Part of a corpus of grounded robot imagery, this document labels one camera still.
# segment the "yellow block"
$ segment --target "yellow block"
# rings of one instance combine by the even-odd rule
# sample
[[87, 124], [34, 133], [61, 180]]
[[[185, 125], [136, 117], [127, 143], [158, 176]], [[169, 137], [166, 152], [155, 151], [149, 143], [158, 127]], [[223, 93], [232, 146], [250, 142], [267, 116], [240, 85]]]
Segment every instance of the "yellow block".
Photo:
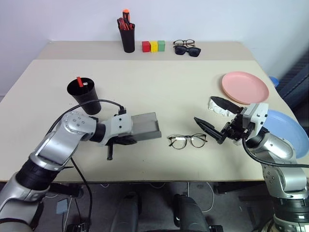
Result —
[[150, 41], [150, 52], [158, 51], [158, 41]]

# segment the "toy block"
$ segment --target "toy block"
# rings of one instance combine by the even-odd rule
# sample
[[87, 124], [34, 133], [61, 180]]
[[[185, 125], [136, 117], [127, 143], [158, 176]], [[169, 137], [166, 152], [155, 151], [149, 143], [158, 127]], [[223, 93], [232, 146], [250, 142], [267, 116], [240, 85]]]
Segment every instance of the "toy block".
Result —
[[158, 51], [158, 41], [150, 41], [150, 51], [151, 52]]
[[165, 51], [165, 41], [164, 40], [158, 40], [158, 51], [159, 52]]
[[143, 52], [150, 52], [150, 43], [149, 43], [149, 41], [141, 42], [141, 47], [142, 47]]

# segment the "blue plate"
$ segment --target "blue plate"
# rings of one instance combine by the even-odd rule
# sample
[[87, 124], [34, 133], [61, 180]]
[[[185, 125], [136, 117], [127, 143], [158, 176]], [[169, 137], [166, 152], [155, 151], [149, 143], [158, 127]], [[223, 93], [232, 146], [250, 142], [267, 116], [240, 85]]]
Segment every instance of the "blue plate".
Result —
[[296, 151], [296, 158], [307, 155], [309, 138], [304, 129], [289, 116], [275, 110], [268, 110], [263, 126], [277, 137], [288, 140]]

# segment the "sunglasses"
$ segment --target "sunglasses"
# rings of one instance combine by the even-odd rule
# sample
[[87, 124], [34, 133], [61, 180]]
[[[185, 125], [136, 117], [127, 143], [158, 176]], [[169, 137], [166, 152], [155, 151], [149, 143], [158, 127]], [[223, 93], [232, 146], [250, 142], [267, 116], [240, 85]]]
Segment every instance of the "sunglasses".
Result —
[[177, 55], [183, 55], [187, 52], [191, 57], [198, 57], [201, 52], [200, 48], [195, 47], [194, 40], [176, 40], [173, 44]]

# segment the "pen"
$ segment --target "pen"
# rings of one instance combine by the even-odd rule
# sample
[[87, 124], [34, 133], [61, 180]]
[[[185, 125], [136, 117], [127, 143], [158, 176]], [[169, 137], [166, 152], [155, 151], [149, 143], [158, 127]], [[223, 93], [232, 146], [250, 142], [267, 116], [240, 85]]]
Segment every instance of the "pen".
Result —
[[122, 11], [122, 17], [124, 18], [124, 20], [127, 19], [128, 23], [130, 22], [130, 11], [129, 11], [129, 9], [124, 9]]
[[126, 29], [127, 30], [131, 30], [132, 28], [130, 26], [130, 23], [129, 23], [129, 21], [126, 18], [124, 18], [124, 22], [125, 22]]
[[121, 30], [129, 30], [123, 18], [119, 18], [120, 29]]
[[82, 79], [80, 78], [80, 76], [78, 76], [76, 79], [77, 79], [77, 82], [78, 82], [78, 86], [79, 86], [80, 88], [84, 87], [83, 82], [82, 82]]
[[117, 23], [118, 23], [118, 28], [119, 28], [119, 29], [122, 29], [119, 19], [117, 19]]

